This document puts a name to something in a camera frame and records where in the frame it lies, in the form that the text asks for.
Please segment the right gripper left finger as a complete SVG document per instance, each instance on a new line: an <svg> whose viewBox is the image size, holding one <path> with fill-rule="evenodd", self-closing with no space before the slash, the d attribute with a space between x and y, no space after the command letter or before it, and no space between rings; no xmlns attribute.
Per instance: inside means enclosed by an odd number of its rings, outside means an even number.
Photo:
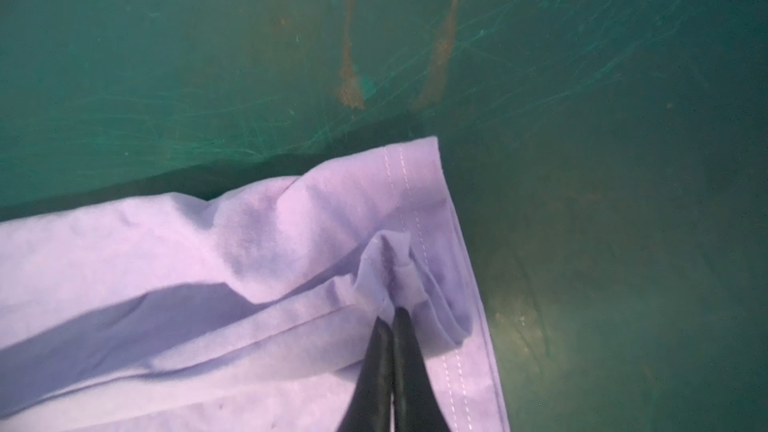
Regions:
<svg viewBox="0 0 768 432"><path fill-rule="evenodd" d="M393 334L390 326L377 318L355 390L337 431L389 431L393 384Z"/></svg>

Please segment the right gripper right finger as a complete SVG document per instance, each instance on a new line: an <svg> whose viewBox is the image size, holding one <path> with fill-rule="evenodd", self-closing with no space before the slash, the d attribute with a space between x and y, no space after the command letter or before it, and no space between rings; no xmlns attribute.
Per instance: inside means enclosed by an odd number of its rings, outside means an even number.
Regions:
<svg viewBox="0 0 768 432"><path fill-rule="evenodd" d="M402 307L393 322L394 419L398 432L449 432L435 397L412 319Z"/></svg>

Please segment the purple t shirt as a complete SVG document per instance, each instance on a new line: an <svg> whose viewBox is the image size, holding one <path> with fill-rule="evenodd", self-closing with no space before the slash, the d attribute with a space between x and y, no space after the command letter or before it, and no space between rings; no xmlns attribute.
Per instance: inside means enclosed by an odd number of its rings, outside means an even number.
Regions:
<svg viewBox="0 0 768 432"><path fill-rule="evenodd" d="M376 320L412 318L453 431L506 431L438 140L213 200L1 226L5 431L331 431Z"/></svg>

